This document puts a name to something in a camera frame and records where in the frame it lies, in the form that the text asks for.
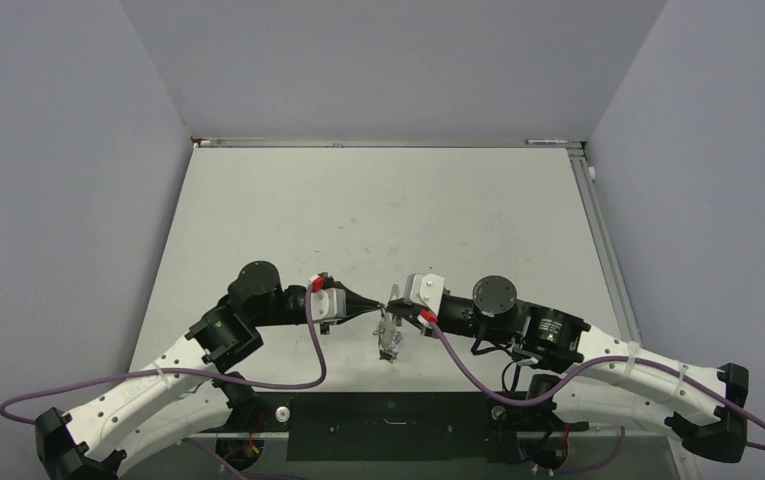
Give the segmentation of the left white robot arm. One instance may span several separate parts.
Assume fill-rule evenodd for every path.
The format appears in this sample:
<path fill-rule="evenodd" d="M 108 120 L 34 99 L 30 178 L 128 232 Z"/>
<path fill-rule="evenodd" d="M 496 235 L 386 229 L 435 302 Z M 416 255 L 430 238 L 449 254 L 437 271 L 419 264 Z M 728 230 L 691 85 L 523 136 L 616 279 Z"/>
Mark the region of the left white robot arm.
<path fill-rule="evenodd" d="M 146 456 L 203 430 L 247 428 L 255 393 L 278 384 L 236 367 L 264 344 L 261 329 L 305 325 L 315 354 L 319 333 L 381 308 L 327 273 L 284 287 L 275 265 L 244 266 L 227 293 L 146 368 L 68 411 L 34 422 L 38 458 L 51 479 L 116 479 Z"/>

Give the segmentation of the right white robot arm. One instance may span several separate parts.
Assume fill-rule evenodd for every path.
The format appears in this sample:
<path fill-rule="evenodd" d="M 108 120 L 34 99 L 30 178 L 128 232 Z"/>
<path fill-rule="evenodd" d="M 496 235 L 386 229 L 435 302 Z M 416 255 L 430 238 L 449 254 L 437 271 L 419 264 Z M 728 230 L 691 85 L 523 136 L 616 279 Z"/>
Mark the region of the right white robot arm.
<path fill-rule="evenodd" d="M 624 341 L 580 317 L 518 298 L 505 277 L 486 276 L 468 298 L 453 296 L 443 277 L 412 274 L 385 310 L 444 344 L 471 338 L 471 353 L 491 347 L 535 370 L 524 396 L 489 392 L 525 426 L 612 424 L 655 432 L 688 452 L 720 463 L 739 462 L 747 447 L 742 409 L 746 368 L 701 367 Z"/>

